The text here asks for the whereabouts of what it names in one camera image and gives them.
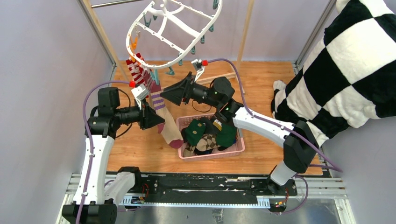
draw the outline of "wooden surface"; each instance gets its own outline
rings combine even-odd
[[[173,66],[174,76],[166,75],[166,70],[159,70],[163,87],[174,84],[183,79],[189,71],[194,71],[189,62],[183,66]],[[206,67],[201,77],[210,77],[232,72],[226,62],[215,62]],[[283,80],[288,83],[294,72],[288,62],[242,62],[240,70],[242,84],[246,91],[247,105],[252,110],[271,116],[270,103],[273,97],[272,83]],[[123,80],[121,72],[117,72],[115,80]],[[240,90],[235,79],[230,80],[235,88],[234,99],[241,102]],[[114,84],[130,93],[125,84]],[[127,106],[128,100],[120,94],[121,106]],[[191,104],[176,106],[165,101],[174,119],[182,116],[197,115]],[[196,109],[206,111],[209,106],[194,102]],[[269,174],[283,159],[283,150],[274,142],[253,132],[242,130],[246,150],[239,156],[213,159],[207,161],[184,162],[178,157],[177,149],[170,148],[160,134],[157,127],[140,130],[134,124],[131,130],[115,141],[108,162],[108,170],[118,170],[122,166],[136,166],[141,171],[151,172],[197,172],[197,173],[239,173],[239,174]],[[314,164],[319,164],[316,157]],[[321,175],[320,168],[309,168],[307,174]]]

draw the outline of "black and white checkered fabric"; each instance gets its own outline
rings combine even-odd
[[[276,119],[308,123],[319,145],[368,119],[396,115],[396,15],[382,0],[338,0],[304,67],[274,83]]]

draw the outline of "metal pole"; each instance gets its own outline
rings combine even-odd
[[[300,55],[298,56],[296,60],[296,67],[298,70],[301,69],[301,64],[307,54],[309,54],[309,49],[314,43],[316,37],[319,35],[320,31],[322,30],[324,24],[326,23],[327,19],[329,18],[330,14],[332,13],[334,7],[335,7],[336,0],[329,0],[329,3],[327,4],[325,10],[323,11],[321,17],[319,18],[319,21],[317,22],[315,28],[313,29],[310,37],[308,38],[307,43],[304,45],[303,50],[301,51]]]
[[[106,7],[106,6],[115,6],[119,4],[124,4],[124,3],[129,3],[129,2],[134,2],[134,1],[142,1],[142,0],[122,0],[122,1],[113,1],[113,2],[108,2],[108,3],[103,3],[103,4],[97,4],[97,5],[92,5],[92,8],[100,8],[100,7]]]

